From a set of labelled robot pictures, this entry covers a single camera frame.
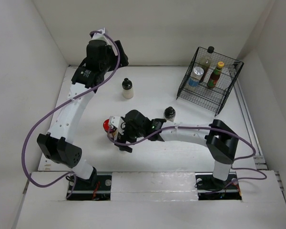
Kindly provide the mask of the red lid sauce jar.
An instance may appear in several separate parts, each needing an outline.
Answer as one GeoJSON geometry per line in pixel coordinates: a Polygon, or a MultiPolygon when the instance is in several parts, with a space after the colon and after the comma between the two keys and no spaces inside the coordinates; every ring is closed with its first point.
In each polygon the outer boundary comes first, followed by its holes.
{"type": "Polygon", "coordinates": [[[106,119],[103,123],[103,128],[104,128],[104,131],[107,133],[108,137],[110,139],[115,139],[115,136],[117,134],[117,128],[110,125],[110,122],[109,122],[109,119],[106,119]]]}

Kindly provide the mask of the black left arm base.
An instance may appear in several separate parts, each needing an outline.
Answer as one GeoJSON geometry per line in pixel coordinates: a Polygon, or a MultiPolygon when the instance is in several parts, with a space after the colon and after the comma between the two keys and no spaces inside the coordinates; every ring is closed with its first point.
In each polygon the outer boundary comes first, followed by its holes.
{"type": "Polygon", "coordinates": [[[88,187],[82,180],[67,176],[68,190],[66,199],[70,201],[108,201],[111,199],[112,174],[101,173],[97,176],[95,186],[88,187]]]}

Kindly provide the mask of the brown spice jar black cap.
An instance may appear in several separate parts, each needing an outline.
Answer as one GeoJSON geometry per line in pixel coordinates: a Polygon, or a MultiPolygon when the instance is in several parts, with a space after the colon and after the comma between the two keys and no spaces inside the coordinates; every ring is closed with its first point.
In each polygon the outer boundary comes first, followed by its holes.
{"type": "Polygon", "coordinates": [[[173,107],[169,106],[164,110],[163,116],[167,121],[173,122],[176,116],[176,111],[173,107]]]}

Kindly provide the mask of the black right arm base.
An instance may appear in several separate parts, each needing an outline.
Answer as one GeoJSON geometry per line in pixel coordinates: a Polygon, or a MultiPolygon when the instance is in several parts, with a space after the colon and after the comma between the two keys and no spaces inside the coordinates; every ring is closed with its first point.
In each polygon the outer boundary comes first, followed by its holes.
{"type": "Polygon", "coordinates": [[[198,200],[242,200],[239,185],[229,184],[236,178],[236,173],[230,173],[226,181],[214,178],[212,173],[195,173],[198,200]]]}

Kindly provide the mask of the yellow cap sauce bottle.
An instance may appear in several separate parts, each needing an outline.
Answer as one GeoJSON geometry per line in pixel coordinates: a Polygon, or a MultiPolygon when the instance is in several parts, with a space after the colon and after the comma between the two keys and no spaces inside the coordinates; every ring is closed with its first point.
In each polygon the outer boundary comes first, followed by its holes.
{"type": "Polygon", "coordinates": [[[220,78],[222,69],[224,67],[224,62],[218,62],[216,68],[211,73],[209,80],[207,82],[207,87],[213,89],[216,87],[216,84],[220,78]]]}

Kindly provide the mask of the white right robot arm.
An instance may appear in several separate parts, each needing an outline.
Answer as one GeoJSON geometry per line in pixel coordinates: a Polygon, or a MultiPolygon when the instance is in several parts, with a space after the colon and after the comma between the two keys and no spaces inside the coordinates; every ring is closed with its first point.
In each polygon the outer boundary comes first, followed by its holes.
{"type": "Polygon", "coordinates": [[[218,191],[228,184],[238,138],[221,120],[215,119],[209,125],[185,126],[163,118],[149,119],[139,111],[131,110],[124,117],[111,117],[108,126],[115,133],[115,145],[128,153],[139,140],[179,141],[205,146],[214,159],[214,170],[207,180],[207,187],[218,191]]]}

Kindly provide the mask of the tall dark sauce bottle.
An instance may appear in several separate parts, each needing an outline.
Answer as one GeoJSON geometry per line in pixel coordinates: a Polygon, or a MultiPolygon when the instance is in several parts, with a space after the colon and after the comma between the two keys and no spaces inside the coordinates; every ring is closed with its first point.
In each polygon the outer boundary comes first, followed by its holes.
{"type": "Polygon", "coordinates": [[[212,63],[212,54],[214,52],[214,47],[209,46],[207,49],[207,53],[200,59],[199,66],[203,69],[204,73],[203,76],[200,79],[200,83],[204,81],[204,78],[207,74],[207,71],[212,63]]]}

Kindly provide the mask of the white powder jar black cap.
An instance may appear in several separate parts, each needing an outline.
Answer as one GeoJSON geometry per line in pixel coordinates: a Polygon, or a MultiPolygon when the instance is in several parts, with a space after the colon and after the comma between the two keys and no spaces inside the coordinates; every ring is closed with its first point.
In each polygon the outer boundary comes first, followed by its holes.
{"type": "Polygon", "coordinates": [[[122,82],[122,95],[125,99],[131,99],[134,96],[134,92],[133,92],[133,83],[131,80],[129,80],[128,78],[124,78],[123,82],[122,82]]]}

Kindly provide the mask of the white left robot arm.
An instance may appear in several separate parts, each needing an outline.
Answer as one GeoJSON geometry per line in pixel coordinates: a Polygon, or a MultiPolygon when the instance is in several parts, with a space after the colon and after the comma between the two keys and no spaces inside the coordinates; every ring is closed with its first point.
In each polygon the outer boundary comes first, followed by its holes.
{"type": "Polygon", "coordinates": [[[120,41],[114,42],[120,56],[105,40],[91,40],[86,47],[86,58],[74,72],[68,93],[69,104],[64,106],[55,123],[46,134],[39,134],[37,144],[44,156],[57,164],[63,164],[73,171],[86,189],[92,189],[97,182],[96,169],[82,156],[82,150],[73,145],[77,126],[84,110],[96,94],[96,86],[104,81],[107,72],[115,67],[128,66],[128,57],[120,41]]]}

